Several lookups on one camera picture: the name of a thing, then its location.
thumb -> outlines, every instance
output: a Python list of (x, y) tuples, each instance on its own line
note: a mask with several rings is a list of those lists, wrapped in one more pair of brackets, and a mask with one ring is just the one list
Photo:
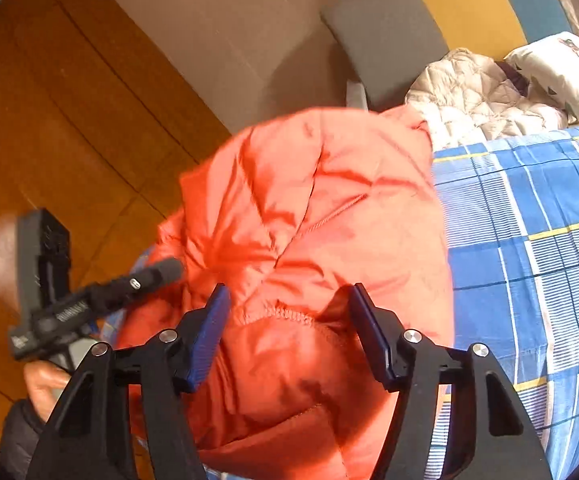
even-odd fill
[(48, 361), (26, 364), (23, 374), (29, 400), (42, 421), (47, 422), (56, 405), (56, 397), (52, 390), (66, 387), (70, 379), (69, 374)]

multicolored headboard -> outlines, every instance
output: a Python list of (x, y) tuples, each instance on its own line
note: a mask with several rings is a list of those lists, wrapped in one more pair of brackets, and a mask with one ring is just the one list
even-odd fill
[(423, 69), (454, 48), (501, 60), (516, 47), (572, 31), (559, 0), (342, 0), (323, 20), (374, 110), (402, 103)]

puffer jacket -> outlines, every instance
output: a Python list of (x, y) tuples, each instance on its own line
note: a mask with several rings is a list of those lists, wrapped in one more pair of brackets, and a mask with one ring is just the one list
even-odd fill
[[(201, 459), (256, 480), (366, 480), (396, 402), (369, 370), (347, 309), (362, 282), (377, 306), (453, 342), (442, 208), (426, 123), (313, 109), (249, 128), (180, 178), (184, 207), (151, 261), (184, 281), (128, 313), (119, 346), (143, 344), (204, 306), (233, 307), (209, 377), (186, 402)], [(142, 433), (140, 391), (132, 423)]]

white pillow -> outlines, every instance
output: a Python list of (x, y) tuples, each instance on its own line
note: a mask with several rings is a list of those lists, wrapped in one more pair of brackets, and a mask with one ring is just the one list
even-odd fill
[(579, 37), (571, 32), (512, 50), (505, 61), (579, 120)]

metal bolt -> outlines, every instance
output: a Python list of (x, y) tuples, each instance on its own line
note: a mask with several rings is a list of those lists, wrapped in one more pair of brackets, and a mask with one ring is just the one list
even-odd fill
[(418, 332), (418, 330), (414, 329), (405, 330), (403, 337), (405, 338), (406, 341), (409, 341), (410, 343), (420, 343), (423, 339), (421, 333)]
[(474, 352), (479, 357), (487, 357), (489, 355), (489, 348), (483, 343), (476, 343), (472, 346), (472, 352)]
[(171, 343), (177, 337), (178, 337), (178, 334), (176, 334), (175, 330), (163, 330), (162, 332), (160, 332), (160, 335), (158, 336), (158, 338), (163, 343)]
[(101, 355), (107, 352), (107, 343), (96, 343), (92, 346), (92, 354), (96, 357), (100, 357)]

